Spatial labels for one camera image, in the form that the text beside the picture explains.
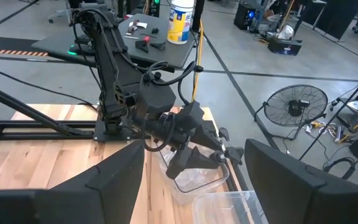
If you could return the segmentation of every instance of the concrete floor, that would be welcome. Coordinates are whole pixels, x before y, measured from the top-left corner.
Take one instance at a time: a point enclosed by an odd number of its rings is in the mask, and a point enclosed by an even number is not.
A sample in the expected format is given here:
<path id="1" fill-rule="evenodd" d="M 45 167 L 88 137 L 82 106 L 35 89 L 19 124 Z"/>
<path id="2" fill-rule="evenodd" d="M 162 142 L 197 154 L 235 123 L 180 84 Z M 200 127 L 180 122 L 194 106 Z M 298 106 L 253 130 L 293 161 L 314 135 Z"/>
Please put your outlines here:
<path id="1" fill-rule="evenodd" d="M 27 3 L 17 0 L 0 0 L 0 20 L 26 5 Z M 1 23 L 0 37 L 43 39 L 59 33 L 67 29 L 66 19 L 59 18 L 55 23 L 49 24 L 47 16 L 64 7 L 62 0 L 41 0 L 39 4 L 28 7 Z M 229 130 L 231 145 L 243 146 L 248 138 L 268 144 L 266 137 L 254 123 L 251 111 L 255 111 L 263 101 L 282 87 L 294 84 L 313 85 L 325 91 L 328 100 L 332 101 L 358 84 L 356 54 L 305 26 L 301 26 L 296 35 L 297 39 L 303 40 L 303 46 L 296 57 L 272 54 L 265 45 L 259 44 L 251 35 L 233 25 L 235 11 L 236 9 L 223 8 L 215 2 L 205 2 L 202 20 L 208 41 L 204 41 L 202 66 L 213 71 L 200 75 L 196 98 L 202 106 L 211 108 L 219 127 Z M 160 17 L 167 18 L 168 14 L 168 2 L 163 0 Z M 98 100 L 97 85 L 89 69 L 82 65 L 0 60 L 0 70 L 27 82 L 75 95 L 90 102 Z M 179 73 L 163 73 L 163 76 L 169 80 Z M 187 98 L 191 95 L 191 83 L 191 77 L 183 82 L 183 92 Z M 2 76 L 0 89 L 25 103 L 78 103 Z M 177 100 L 177 105 L 181 105 L 180 100 Z M 13 113 L 13 110 L 0 105 L 0 119 L 9 119 Z M 328 111 L 327 119 L 332 113 Z M 271 123 L 263 113 L 260 113 L 259 117 L 272 133 L 286 136 L 291 130 Z M 299 158 L 312 140 L 302 131 L 297 140 L 287 142 L 291 155 Z M 282 140 L 274 141 L 280 150 L 284 151 Z M 328 134 L 324 135 L 321 141 L 327 146 L 329 156 L 342 146 L 333 143 Z M 348 149 L 343 149 L 336 158 L 343 156 L 352 154 Z M 325 162 L 322 147 L 319 144 L 314 145 L 304 161 L 321 168 Z M 335 167 L 332 173 L 342 176 L 347 168 L 345 164 L 340 165 Z M 242 166 L 241 170 L 251 189 L 246 167 Z M 358 184 L 358 164 L 349 180 Z"/>

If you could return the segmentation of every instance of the wooden tabletop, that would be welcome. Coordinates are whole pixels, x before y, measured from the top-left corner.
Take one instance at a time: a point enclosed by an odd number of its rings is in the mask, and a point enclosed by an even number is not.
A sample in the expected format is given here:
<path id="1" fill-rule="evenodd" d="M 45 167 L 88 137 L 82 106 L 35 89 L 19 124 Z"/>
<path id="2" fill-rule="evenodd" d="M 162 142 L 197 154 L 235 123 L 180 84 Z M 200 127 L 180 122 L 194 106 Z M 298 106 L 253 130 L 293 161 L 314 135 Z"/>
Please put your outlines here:
<path id="1" fill-rule="evenodd" d="M 97 113 L 82 105 L 30 105 L 57 120 L 95 120 Z M 209 108 L 204 119 L 213 120 Z M 16 113 L 12 119 L 29 119 Z M 92 140 L 0 141 L 0 189 L 49 189 L 74 177 L 129 142 L 100 143 Z M 229 162 L 229 170 L 238 189 L 240 185 Z M 226 183 L 215 192 L 228 191 Z M 174 201 L 171 187 L 164 181 L 157 158 L 145 152 L 140 184 L 131 224 L 193 223 L 192 204 Z M 238 220 L 225 223 L 238 223 Z"/>

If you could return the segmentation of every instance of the green light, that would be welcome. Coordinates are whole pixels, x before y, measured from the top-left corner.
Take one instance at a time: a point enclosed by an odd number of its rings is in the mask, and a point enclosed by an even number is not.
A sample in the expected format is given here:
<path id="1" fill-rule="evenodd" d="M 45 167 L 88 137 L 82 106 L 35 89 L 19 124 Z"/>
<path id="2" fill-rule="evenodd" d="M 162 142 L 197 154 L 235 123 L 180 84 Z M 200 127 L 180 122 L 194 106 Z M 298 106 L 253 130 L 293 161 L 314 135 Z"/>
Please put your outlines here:
<path id="1" fill-rule="evenodd" d="M 69 51 L 69 50 L 67 50 L 67 53 L 68 53 L 68 54 L 71 54 L 71 55 L 77 55 L 77 53 L 71 52 L 71 51 Z"/>

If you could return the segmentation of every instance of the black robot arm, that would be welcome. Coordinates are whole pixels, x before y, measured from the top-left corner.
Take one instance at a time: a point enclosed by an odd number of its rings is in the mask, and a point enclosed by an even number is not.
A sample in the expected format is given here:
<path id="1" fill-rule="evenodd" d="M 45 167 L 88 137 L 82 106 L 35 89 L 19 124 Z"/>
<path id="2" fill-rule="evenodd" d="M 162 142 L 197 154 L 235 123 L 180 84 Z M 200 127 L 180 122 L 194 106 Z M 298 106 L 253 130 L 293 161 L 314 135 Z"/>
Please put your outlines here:
<path id="1" fill-rule="evenodd" d="M 143 136 L 150 135 L 156 143 L 162 142 L 155 148 L 145 143 L 146 150 L 156 152 L 170 146 L 175 152 L 167 169 L 167 176 L 171 179 L 184 169 L 216 169 L 227 157 L 241 163 L 243 150 L 229 148 L 223 151 L 214 127 L 208 127 L 208 122 L 203 120 L 204 112 L 198 102 L 187 103 L 177 114 L 169 112 L 176 100 L 169 85 L 196 69 L 195 63 L 178 78 L 169 82 L 162 80 L 153 71 L 163 69 L 167 63 L 157 62 L 150 68 L 134 65 L 116 21 L 113 13 L 97 9 L 79 10 L 73 15 L 73 22 L 81 24 L 93 45 L 102 88 L 98 111 L 106 131 L 114 134 L 120 131 L 119 124 L 125 122 Z M 137 82 L 122 85 L 119 76 L 123 75 L 133 77 Z M 206 157 L 197 147 L 190 149 L 190 141 L 215 153 Z"/>

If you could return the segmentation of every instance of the fan grille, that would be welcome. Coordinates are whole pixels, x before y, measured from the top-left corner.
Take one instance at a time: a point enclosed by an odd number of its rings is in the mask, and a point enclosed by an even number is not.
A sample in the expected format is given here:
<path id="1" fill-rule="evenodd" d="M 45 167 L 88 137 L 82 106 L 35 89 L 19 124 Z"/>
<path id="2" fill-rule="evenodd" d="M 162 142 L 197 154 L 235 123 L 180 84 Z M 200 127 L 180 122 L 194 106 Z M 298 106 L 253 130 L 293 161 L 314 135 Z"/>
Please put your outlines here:
<path id="1" fill-rule="evenodd" d="M 299 116 L 292 116 L 288 110 L 290 101 L 307 101 Z M 292 85 L 276 91 L 264 108 L 267 119 L 280 126 L 299 126 L 306 120 L 320 116 L 326 109 L 328 98 L 325 92 L 310 85 Z"/>

